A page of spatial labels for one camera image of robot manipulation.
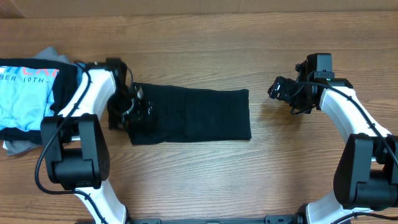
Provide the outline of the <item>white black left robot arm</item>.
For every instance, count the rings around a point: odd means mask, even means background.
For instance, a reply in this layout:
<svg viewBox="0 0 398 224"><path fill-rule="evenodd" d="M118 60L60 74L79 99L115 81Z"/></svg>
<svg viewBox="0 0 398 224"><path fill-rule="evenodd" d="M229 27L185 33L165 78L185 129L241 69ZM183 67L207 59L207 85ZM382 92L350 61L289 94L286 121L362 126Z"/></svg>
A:
<svg viewBox="0 0 398 224"><path fill-rule="evenodd" d="M126 85L131 70L121 59L75 64L82 71L75 94L58 115L41 123L44 150L34 171L36 186L50 195L77 196L93 223L133 223L109 181L110 157L99 120L107 111L110 129L147 131L154 123L153 106L140 86Z"/></svg>

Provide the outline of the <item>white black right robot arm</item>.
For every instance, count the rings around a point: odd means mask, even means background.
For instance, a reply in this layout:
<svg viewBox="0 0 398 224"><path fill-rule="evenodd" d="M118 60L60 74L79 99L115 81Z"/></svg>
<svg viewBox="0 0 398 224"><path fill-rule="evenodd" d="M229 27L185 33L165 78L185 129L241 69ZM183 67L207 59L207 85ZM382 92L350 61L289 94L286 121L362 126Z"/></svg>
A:
<svg viewBox="0 0 398 224"><path fill-rule="evenodd" d="M380 212L397 207L397 136L367 112L347 79L335 76L331 54L310 54L295 69L296 79L275 79L270 98L287 102L294 115L324 112L345 148L330 193L293 215L268 215L265 223L350 223L360 216L396 221Z"/></svg>

